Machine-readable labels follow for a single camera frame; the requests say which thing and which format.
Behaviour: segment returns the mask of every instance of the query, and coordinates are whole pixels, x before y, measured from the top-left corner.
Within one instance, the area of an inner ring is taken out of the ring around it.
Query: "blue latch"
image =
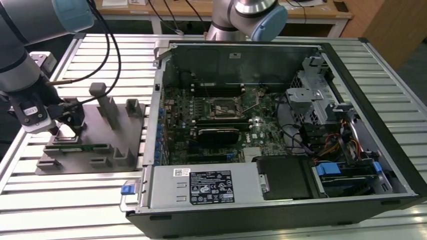
[[[382,165],[378,161],[374,162],[374,168],[378,174],[383,171]]]
[[[342,170],[339,165],[334,162],[320,163],[315,170],[318,171],[319,176],[328,175],[328,174],[342,174]]]
[[[123,185],[122,195],[135,195],[135,185]]]

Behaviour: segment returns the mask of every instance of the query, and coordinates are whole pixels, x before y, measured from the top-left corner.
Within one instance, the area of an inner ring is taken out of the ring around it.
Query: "white label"
[[[234,52],[230,53],[230,59],[240,59],[242,58],[242,53]]]
[[[226,199],[226,198],[232,198],[234,197],[234,194],[232,193],[226,193],[222,195],[220,198]]]
[[[347,16],[347,15],[336,15],[338,19],[351,19],[352,16]]]
[[[147,11],[131,11],[131,14],[148,14]]]
[[[128,0],[128,4],[147,5],[147,0]]]
[[[31,108],[27,108],[23,110],[26,116],[34,115],[39,112],[39,109],[36,106],[32,106]]]
[[[188,177],[191,169],[190,168],[175,168],[174,177]]]

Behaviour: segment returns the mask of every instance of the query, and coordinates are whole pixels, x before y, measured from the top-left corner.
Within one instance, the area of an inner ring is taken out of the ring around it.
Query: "wire bundle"
[[[160,14],[158,13],[158,10],[156,10],[156,8],[155,8],[155,5],[152,4],[152,0],[148,0],[148,4],[150,4],[150,6],[151,6],[151,9],[152,9],[155,15],[158,16],[158,18],[160,19],[160,22],[163,23],[163,25],[164,25],[168,29],[171,29],[178,35],[182,35],[182,36],[183,36],[183,35],[184,35],[184,32],[183,32],[183,31],[180,30],[180,28],[179,28],[179,24],[178,24],[178,22],[176,22],[174,12],[172,12],[171,8],[170,8],[170,4],[168,4],[167,0],[163,0],[163,2],[164,2],[164,5],[166,5],[166,8],[167,8],[167,10],[168,10],[168,13],[170,13],[171,16],[172,16],[172,21],[174,21],[175,29],[174,29],[174,27],[171,27],[171,26],[166,23],[166,21],[163,20]],[[195,9],[194,5],[188,2],[188,0],[186,0],[186,3],[188,4],[188,6],[191,7],[192,11],[194,11],[195,14],[198,15],[198,17],[199,17],[199,19],[200,19],[200,22],[202,22],[202,25],[203,25],[203,30],[204,30],[204,32],[207,32],[207,31],[208,31],[208,30],[207,30],[207,26],[206,26],[206,24],[204,24],[204,22],[203,22],[203,19],[202,19],[202,16],[200,16],[198,10]]]
[[[100,70],[102,68],[104,67],[106,63],[107,63],[107,60],[108,60],[108,57],[111,56],[111,40],[110,40],[110,36],[111,36],[111,39],[112,39],[112,43],[114,43],[114,47],[115,47],[115,50],[116,50],[116,54],[118,54],[118,72],[116,72],[116,76],[115,76],[115,79],[114,79],[114,82],[112,82],[112,85],[110,87],[110,89],[107,90],[107,92],[96,97],[92,97],[82,102],[78,102],[75,104],[71,104],[70,106],[67,106],[66,109],[71,109],[76,106],[80,106],[86,103],[90,103],[103,97],[106,97],[111,92],[112,90],[115,89],[116,85],[118,85],[118,81],[120,79],[120,74],[122,74],[122,55],[120,55],[120,49],[119,49],[119,44],[118,44],[118,41],[116,41],[116,37],[112,33],[112,30],[107,24],[107,21],[103,17],[103,15],[100,14],[98,8],[96,8],[96,4],[95,4],[95,0],[87,0],[87,4],[90,6],[90,9],[95,15],[95,18],[98,19],[100,25],[102,25],[102,28],[103,28],[103,31],[104,31],[104,35],[106,35],[106,41],[107,41],[107,53],[106,53],[106,57],[104,57],[104,60],[102,61],[99,67],[88,74],[86,75],[84,77],[82,78],[78,78],[78,79],[72,79],[72,80],[62,80],[62,81],[54,81],[54,82],[48,82],[47,85],[50,86],[59,86],[59,85],[67,85],[67,84],[72,84],[72,83],[76,83],[76,82],[80,82],[88,78],[91,78]]]

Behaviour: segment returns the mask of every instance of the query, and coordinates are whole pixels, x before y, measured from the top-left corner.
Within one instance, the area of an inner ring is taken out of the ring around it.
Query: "black cable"
[[[176,23],[175,15],[174,15],[174,13],[172,13],[172,11],[171,11],[171,8],[170,8],[170,5],[168,5],[168,2],[167,2],[167,0],[163,0],[163,2],[164,2],[164,5],[166,5],[166,8],[167,8],[167,10],[168,10],[168,13],[170,13],[170,14],[171,14],[171,16],[172,16],[174,24],[175,24],[176,30],[180,30],[180,28],[179,28],[179,24]]]
[[[280,130],[283,131],[284,135],[287,135],[302,146],[302,148],[304,149],[306,153],[308,155],[316,156],[315,152],[303,144],[303,142],[300,140],[298,140],[291,134],[288,134],[288,132],[283,129],[283,127],[287,126],[287,124],[284,124],[283,126],[280,126],[280,124],[279,124],[279,105],[282,103],[282,99],[286,96],[286,94],[287,94],[287,92],[284,92],[282,94],[282,96],[279,98],[279,103],[278,103],[278,106],[276,106],[276,113],[275,113],[276,124],[280,127]]]
[[[202,19],[202,17],[200,17],[200,14],[199,14],[198,10],[195,9],[194,5],[190,3],[188,0],[186,0],[186,2],[187,2],[187,4],[188,4],[188,6],[192,8],[194,13],[198,15],[198,17],[199,17],[199,19],[200,19],[200,22],[202,22],[202,25],[203,25],[203,30],[204,30],[204,32],[207,32],[208,29],[207,29],[206,23],[203,22],[203,19]]]
[[[295,6],[295,5],[292,5],[292,3],[288,1],[288,0],[286,0],[287,1],[287,3],[292,6],[292,7],[295,7],[295,8],[298,8],[298,7],[302,7],[302,10],[303,10],[303,12],[304,12],[304,24],[307,23],[307,14],[306,14],[306,6],[303,6],[298,1],[295,1],[296,3],[298,3],[298,5],[299,6]]]
[[[114,35],[114,32],[112,32],[112,30],[111,30],[111,28],[110,28],[110,26],[107,24],[107,21],[106,21],[103,15],[100,14],[99,10],[96,9],[96,5],[95,5],[94,1],[92,0],[87,0],[87,3],[90,5],[91,11],[92,11],[96,19],[99,19],[99,21],[102,23],[102,27],[104,28],[106,32],[110,34],[111,39],[112,39],[114,47],[115,47],[115,50],[118,52],[118,65],[119,65],[118,66],[118,73],[116,73],[112,85],[111,85],[111,87],[110,87],[110,89],[107,90],[106,93],[103,93],[102,95],[99,95],[96,97],[92,97],[92,98],[90,98],[90,99],[87,99],[84,101],[80,101],[80,102],[78,102],[75,104],[71,104],[70,106],[67,106],[66,109],[71,109],[71,108],[74,108],[76,106],[82,106],[83,104],[90,103],[90,102],[106,97],[112,92],[112,90],[115,89],[116,84],[118,84],[119,79],[120,79],[120,74],[122,74],[122,55],[120,55],[120,49],[119,49],[119,44],[118,44],[118,41],[116,41],[116,37]]]
[[[302,136],[302,134],[299,132],[292,135],[292,147],[295,147],[295,136],[296,135]]]
[[[164,25],[168,29],[171,29],[176,34],[182,35],[183,32],[180,32],[178,29],[174,29],[174,28],[166,23],[166,21],[163,20],[163,18],[160,17],[160,15],[159,15],[159,13],[158,13],[158,10],[156,10],[156,8],[155,8],[155,6],[154,6],[154,4],[152,4],[152,0],[148,0],[148,4],[150,4],[150,6],[151,6],[151,8],[152,8],[154,13],[156,14],[158,18],[160,19],[160,22],[163,23],[163,25]]]
[[[88,5],[90,5],[90,8],[94,9],[96,7],[95,5],[95,2],[94,0],[88,0],[87,1]],[[100,14],[95,14],[95,17],[98,19],[99,22],[100,21]],[[108,61],[108,57],[111,55],[111,42],[110,42],[110,37],[108,37],[108,32],[106,31],[106,29],[103,28],[103,32],[104,32],[104,35],[106,35],[106,39],[107,39],[107,53],[106,53],[106,57],[104,57],[104,60],[102,61],[99,67],[88,74],[86,75],[84,77],[80,77],[78,79],[70,79],[70,80],[60,80],[60,81],[51,81],[51,82],[47,82],[46,85],[48,86],[59,86],[59,85],[67,85],[67,84],[72,84],[72,83],[78,83],[88,78],[91,78],[104,67],[107,61]]]

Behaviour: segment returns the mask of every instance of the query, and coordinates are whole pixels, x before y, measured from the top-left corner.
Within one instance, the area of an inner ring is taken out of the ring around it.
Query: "aluminum table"
[[[116,103],[138,98],[150,105],[155,67],[154,46],[159,40],[202,40],[202,36],[116,34],[123,72],[111,95]],[[402,145],[422,176],[427,178],[427,108],[387,65],[371,44],[356,38],[280,37],[276,41],[331,43],[367,98]],[[74,39],[59,63],[52,80],[87,75],[104,59],[106,37],[88,34]],[[111,50],[103,70],[91,78],[58,88],[62,97],[90,98],[94,82],[112,84],[116,51]],[[344,89],[338,85],[346,100]],[[144,157],[143,130],[139,167]],[[140,173],[94,173],[35,175],[36,163],[50,140],[48,133],[26,134],[20,130],[0,163],[0,240],[108,239],[146,240],[144,233],[120,212],[120,188]],[[127,204],[138,203],[136,196]],[[348,239],[427,239],[427,207],[417,205],[394,210],[352,225],[224,234],[198,237],[198,240],[244,239],[275,240],[306,237],[316,240]]]

